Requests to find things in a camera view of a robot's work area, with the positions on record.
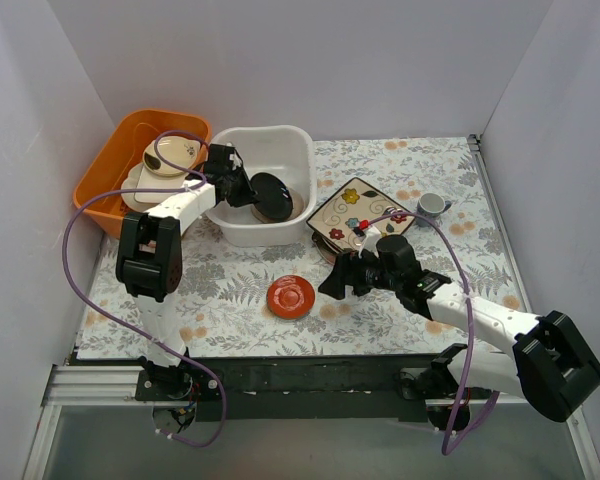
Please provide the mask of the black round plate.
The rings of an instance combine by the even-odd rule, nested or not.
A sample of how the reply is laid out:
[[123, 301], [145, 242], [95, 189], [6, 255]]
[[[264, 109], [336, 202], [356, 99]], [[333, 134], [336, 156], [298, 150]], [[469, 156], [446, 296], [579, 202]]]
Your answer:
[[251, 178], [255, 191], [253, 208], [263, 222], [284, 222], [293, 212], [293, 199], [288, 187], [276, 176], [260, 172]]

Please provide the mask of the square floral ceramic plate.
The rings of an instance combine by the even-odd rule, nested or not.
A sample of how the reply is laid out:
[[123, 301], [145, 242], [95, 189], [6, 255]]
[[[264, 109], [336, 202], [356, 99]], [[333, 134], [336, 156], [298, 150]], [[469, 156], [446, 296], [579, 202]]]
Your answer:
[[307, 224], [336, 252], [357, 250], [364, 239], [355, 232], [360, 223], [394, 211], [406, 211], [406, 208], [368, 182], [354, 177], [321, 204]]

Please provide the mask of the red round saucer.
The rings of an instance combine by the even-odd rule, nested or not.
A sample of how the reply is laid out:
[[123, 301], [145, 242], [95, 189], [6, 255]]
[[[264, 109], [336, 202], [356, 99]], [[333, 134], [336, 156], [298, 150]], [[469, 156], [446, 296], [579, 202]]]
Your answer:
[[315, 304], [313, 286], [297, 275], [286, 275], [276, 279], [268, 288], [266, 304], [276, 317], [298, 320], [305, 317]]

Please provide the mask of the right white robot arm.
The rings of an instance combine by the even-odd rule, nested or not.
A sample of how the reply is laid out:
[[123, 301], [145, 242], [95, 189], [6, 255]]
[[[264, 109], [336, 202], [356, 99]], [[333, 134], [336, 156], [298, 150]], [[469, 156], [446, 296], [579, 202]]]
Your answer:
[[564, 422], [600, 386], [600, 362], [569, 316], [538, 316], [470, 297], [449, 277], [422, 268], [400, 235], [380, 239], [372, 251], [340, 253], [318, 290], [342, 300], [346, 289], [357, 296], [390, 291], [409, 312], [495, 347], [493, 353], [473, 352], [465, 343], [446, 348], [426, 370], [406, 379], [414, 395], [451, 398], [466, 387], [499, 391]]

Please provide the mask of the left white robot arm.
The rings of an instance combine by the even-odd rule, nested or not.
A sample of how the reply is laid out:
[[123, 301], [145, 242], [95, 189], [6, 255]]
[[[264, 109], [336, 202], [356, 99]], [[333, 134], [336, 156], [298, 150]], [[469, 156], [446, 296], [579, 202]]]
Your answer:
[[122, 224], [116, 277], [135, 301], [149, 335], [146, 358], [164, 367], [158, 387], [173, 400], [193, 386], [191, 373], [178, 366], [186, 350], [176, 321], [174, 298], [183, 275], [182, 234], [201, 215], [225, 201], [232, 207], [257, 202], [237, 149], [212, 144], [202, 164], [204, 180], [185, 180], [183, 190], [144, 213], [130, 213]]

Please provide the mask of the white plastic bin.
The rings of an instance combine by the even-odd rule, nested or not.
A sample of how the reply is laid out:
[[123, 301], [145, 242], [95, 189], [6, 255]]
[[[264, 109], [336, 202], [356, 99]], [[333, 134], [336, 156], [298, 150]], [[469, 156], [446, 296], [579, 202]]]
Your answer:
[[266, 172], [279, 178], [303, 200], [303, 210], [279, 223], [263, 223], [249, 206], [222, 202], [206, 212], [236, 247], [270, 247], [298, 243], [308, 236], [306, 224], [317, 205], [317, 169], [312, 138], [291, 125], [234, 127], [216, 134], [214, 144], [231, 144], [241, 155], [246, 173]]

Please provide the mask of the orange plastic bin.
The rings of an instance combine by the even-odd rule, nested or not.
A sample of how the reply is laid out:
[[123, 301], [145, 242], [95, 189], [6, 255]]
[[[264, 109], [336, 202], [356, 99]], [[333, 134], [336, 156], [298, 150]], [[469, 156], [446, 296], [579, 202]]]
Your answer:
[[[159, 109], [143, 109], [127, 115], [116, 127], [109, 140], [96, 156], [73, 193], [76, 208], [87, 200], [122, 188], [132, 167], [142, 163], [142, 154], [159, 134], [183, 130], [209, 142], [212, 129], [203, 117]], [[130, 209], [121, 196], [100, 200], [88, 207], [89, 216], [102, 230], [118, 239], [123, 217]]]

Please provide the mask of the pink bottom plate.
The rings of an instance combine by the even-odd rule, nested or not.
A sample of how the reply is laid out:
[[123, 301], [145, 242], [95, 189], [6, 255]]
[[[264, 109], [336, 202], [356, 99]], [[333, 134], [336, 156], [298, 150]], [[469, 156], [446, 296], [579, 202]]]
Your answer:
[[327, 242], [321, 235], [313, 233], [311, 236], [313, 245], [318, 250], [321, 257], [331, 266], [336, 262], [337, 257], [342, 253], [351, 252], [350, 248], [339, 249], [335, 248], [329, 242]]

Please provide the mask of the beige round plate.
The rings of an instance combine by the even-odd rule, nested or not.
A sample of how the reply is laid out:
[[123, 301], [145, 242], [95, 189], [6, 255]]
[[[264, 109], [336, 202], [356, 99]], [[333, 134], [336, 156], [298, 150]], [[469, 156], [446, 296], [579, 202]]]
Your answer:
[[184, 174], [181, 168], [191, 168], [199, 154], [200, 143], [181, 136], [165, 136], [158, 143], [152, 141], [144, 150], [145, 168], [158, 177]]

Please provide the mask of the grey mug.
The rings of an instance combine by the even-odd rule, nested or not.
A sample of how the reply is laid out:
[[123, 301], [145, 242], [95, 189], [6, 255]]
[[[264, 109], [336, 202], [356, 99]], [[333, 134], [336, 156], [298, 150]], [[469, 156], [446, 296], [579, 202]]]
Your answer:
[[416, 206], [416, 225], [419, 227], [428, 227], [426, 218], [436, 220], [440, 215], [449, 210], [452, 202], [445, 200], [442, 196], [435, 193], [424, 193], [418, 200]]

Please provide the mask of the white square plate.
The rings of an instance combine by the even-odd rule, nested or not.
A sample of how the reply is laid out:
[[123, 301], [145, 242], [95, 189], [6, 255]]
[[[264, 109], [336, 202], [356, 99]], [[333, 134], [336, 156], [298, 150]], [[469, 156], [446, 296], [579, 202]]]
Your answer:
[[159, 204], [171, 196], [169, 190], [181, 188], [186, 177], [187, 173], [173, 176], [156, 175], [141, 165], [134, 200], [143, 204]]

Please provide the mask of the white scalloped plate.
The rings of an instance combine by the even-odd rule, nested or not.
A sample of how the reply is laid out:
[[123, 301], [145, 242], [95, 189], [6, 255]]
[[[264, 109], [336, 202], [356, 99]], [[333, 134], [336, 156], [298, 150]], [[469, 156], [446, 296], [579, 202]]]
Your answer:
[[123, 181], [121, 188], [123, 190], [130, 190], [130, 193], [122, 194], [122, 201], [131, 210], [136, 212], [144, 212], [158, 204], [143, 204], [134, 200], [134, 194], [137, 192], [136, 185], [139, 177], [139, 170], [141, 164], [134, 166], [128, 173], [127, 178]]

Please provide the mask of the floral tablecloth mat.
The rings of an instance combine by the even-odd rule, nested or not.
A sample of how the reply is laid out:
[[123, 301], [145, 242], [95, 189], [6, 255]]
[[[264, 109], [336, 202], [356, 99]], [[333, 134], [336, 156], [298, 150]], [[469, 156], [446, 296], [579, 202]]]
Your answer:
[[[525, 309], [465, 138], [319, 141], [315, 159], [319, 201], [353, 177], [410, 209], [425, 193], [449, 200], [451, 209], [436, 228], [407, 230], [417, 259], [452, 278], [466, 275], [481, 297]], [[386, 291], [342, 301], [318, 295], [307, 316], [275, 317], [266, 304], [275, 279], [295, 274], [318, 285], [330, 273], [309, 235], [286, 246], [238, 248], [211, 221], [200, 219], [187, 231], [183, 253], [173, 317], [196, 358], [435, 353], [466, 338], [407, 312]]]

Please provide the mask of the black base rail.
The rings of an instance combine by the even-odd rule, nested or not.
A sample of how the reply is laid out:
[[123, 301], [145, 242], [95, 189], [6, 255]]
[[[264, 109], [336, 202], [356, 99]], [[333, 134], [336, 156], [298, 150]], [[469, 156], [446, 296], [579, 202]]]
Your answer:
[[454, 390], [428, 380], [431, 354], [210, 358], [160, 367], [142, 359], [135, 398], [194, 409], [200, 422], [396, 419], [444, 429]]

